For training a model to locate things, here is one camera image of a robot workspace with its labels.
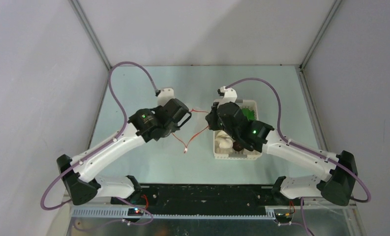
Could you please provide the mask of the clear zip top bag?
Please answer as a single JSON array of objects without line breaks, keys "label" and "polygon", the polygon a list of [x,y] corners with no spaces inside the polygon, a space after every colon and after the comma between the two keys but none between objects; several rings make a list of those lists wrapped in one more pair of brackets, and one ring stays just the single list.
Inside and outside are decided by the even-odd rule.
[{"label": "clear zip top bag", "polygon": [[209,125],[205,120],[209,112],[200,107],[191,108],[190,112],[191,119],[171,135],[171,144],[176,145],[178,154],[194,154],[209,147]]}]

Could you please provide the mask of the green bok choy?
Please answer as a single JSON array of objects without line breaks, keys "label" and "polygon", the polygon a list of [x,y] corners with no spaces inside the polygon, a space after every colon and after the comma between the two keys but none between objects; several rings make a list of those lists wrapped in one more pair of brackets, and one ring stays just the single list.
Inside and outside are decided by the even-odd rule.
[{"label": "green bok choy", "polygon": [[242,108],[241,111],[248,120],[256,120],[256,113],[254,109]]}]

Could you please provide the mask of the dark brown mushroom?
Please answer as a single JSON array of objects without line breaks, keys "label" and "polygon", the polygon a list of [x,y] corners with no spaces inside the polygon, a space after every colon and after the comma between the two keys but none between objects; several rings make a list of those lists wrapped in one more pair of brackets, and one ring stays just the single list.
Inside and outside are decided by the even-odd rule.
[{"label": "dark brown mushroom", "polygon": [[244,147],[239,142],[233,142],[233,150],[235,152],[241,152],[244,150]]}]

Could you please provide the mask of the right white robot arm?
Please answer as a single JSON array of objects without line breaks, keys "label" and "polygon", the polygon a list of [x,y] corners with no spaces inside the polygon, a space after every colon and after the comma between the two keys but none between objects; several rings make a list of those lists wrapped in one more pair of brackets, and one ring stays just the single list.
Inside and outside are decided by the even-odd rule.
[{"label": "right white robot arm", "polygon": [[234,102],[215,102],[205,119],[210,130],[224,131],[244,149],[280,157],[312,173],[297,178],[279,177],[272,189],[277,205],[284,206],[300,197],[323,197],[338,206],[349,204],[358,175],[352,153],[344,150],[336,154],[294,143],[271,125],[249,120]]}]

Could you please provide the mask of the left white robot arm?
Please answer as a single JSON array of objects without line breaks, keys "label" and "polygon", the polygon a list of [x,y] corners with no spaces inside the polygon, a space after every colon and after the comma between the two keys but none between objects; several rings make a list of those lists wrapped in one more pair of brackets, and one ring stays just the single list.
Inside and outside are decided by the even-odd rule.
[{"label": "left white robot arm", "polygon": [[134,176],[102,177],[99,173],[127,152],[174,133],[191,118],[188,107],[176,98],[164,105],[144,108],[131,115],[126,127],[92,149],[73,158],[57,158],[61,178],[72,203],[83,205],[96,197],[119,197],[130,205],[142,198],[141,187]]}]

